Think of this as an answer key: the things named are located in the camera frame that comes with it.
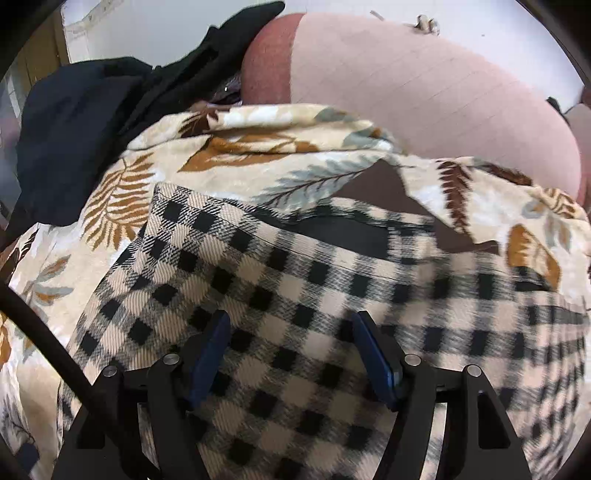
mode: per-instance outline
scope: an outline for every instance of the pile of clothes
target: pile of clothes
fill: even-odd
[[[359,310],[432,365],[480,365],[533,478],[551,478],[584,384],[586,212],[480,158],[409,154],[331,106],[239,105],[242,56],[282,9],[240,12],[167,67],[93,61],[38,83],[3,278],[91,382],[226,310],[232,339],[188,416],[212,478],[373,478],[395,414],[356,353]],[[79,408],[0,314],[0,434],[35,480]]]
[[[0,251],[37,222],[74,223],[105,170],[164,115],[201,99],[235,103],[246,49],[284,7],[272,2],[245,8],[221,27],[210,27],[198,48],[165,67],[130,57],[91,60],[37,82],[17,145],[21,196]]]

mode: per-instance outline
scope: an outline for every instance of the pink pillow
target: pink pillow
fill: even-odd
[[[415,155],[474,155],[579,191],[577,142],[543,98],[482,56],[406,25],[277,18],[251,44],[242,84],[247,104],[333,105],[390,130]]]

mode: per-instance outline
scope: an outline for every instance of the plaid fabric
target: plaid fabric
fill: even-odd
[[[383,227],[385,258],[277,226],[318,215]],[[107,364],[147,367],[225,309],[232,340],[191,417],[210,476],[365,480],[395,420],[352,343],[349,312],[368,310],[406,352],[479,364],[534,478],[549,478],[573,427],[586,314],[546,287],[497,255],[442,252],[425,216],[349,199],[286,214],[160,184],[145,232],[96,289],[68,349],[91,380]],[[79,408],[64,385],[58,407],[62,435]],[[438,408],[422,478],[434,478],[443,427]]]

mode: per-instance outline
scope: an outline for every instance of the black cloth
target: black cloth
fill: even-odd
[[[165,67],[130,57],[75,63],[37,82],[17,145],[21,196],[1,248],[36,222],[78,220],[97,181],[131,140],[164,115],[187,109],[236,73],[283,2],[245,8]]]
[[[553,108],[554,110],[556,110],[556,111],[557,111],[557,112],[560,114],[560,116],[562,117],[562,120],[564,120],[564,121],[566,122],[566,124],[567,124],[568,126],[570,126],[569,119],[568,119],[568,118],[566,118],[566,117],[564,116],[564,114],[562,113],[562,110],[561,110],[561,108],[560,108],[560,104],[558,103],[558,100],[557,100],[556,98],[554,98],[554,97],[548,97],[548,98],[546,99],[546,102],[548,102],[548,103],[549,103],[549,104],[552,106],[552,108]]]

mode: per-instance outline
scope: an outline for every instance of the floral patterned blanket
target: floral patterned blanket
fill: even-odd
[[[511,267],[529,267],[585,307],[591,226],[556,189],[473,157],[409,155],[371,121],[320,105],[206,108],[169,115],[134,139],[102,177],[78,222],[35,225],[7,265],[10,286],[67,345],[93,291],[148,217],[154,186],[294,210],[331,196],[385,160],[408,196],[474,243],[496,241]],[[59,377],[0,314],[0,433],[32,476],[49,478],[59,451]]]

